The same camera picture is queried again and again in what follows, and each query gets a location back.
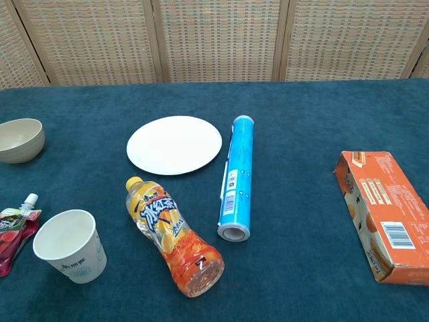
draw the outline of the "paper cup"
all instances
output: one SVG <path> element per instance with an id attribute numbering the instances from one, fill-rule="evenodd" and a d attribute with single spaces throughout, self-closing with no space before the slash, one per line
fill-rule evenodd
<path id="1" fill-rule="evenodd" d="M 49 219 L 36 234 L 33 251 L 78 284 L 96 279 L 107 262 L 94 217 L 80 209 Z"/>

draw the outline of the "box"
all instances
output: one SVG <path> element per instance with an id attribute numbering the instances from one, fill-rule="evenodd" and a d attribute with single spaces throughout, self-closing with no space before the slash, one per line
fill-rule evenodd
<path id="1" fill-rule="evenodd" d="M 429 286 L 429 211 L 389 152 L 341 152 L 335 168 L 378 282 Z"/>

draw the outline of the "bowl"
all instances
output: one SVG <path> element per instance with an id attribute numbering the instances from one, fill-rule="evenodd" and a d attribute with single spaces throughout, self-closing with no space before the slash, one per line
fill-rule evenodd
<path id="1" fill-rule="evenodd" d="M 23 163 L 37 156 L 45 144 L 42 123 L 14 119 L 0 124 L 0 162 Z"/>

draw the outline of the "blue cylindrical container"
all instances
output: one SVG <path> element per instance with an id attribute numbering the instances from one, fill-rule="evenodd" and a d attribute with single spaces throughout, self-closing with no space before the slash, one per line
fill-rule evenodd
<path id="1" fill-rule="evenodd" d="M 230 242 L 250 236 L 253 120 L 246 115 L 233 122 L 233 133 L 223 174 L 218 234 Z"/>

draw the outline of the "plastic bottle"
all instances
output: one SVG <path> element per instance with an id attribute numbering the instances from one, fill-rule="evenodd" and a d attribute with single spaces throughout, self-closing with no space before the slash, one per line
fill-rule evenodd
<path id="1" fill-rule="evenodd" d="M 188 226 L 158 183 L 130 178 L 126 205 L 138 229 L 158 247 L 174 282 L 188 297 L 206 292 L 225 267 L 219 252 Z"/>

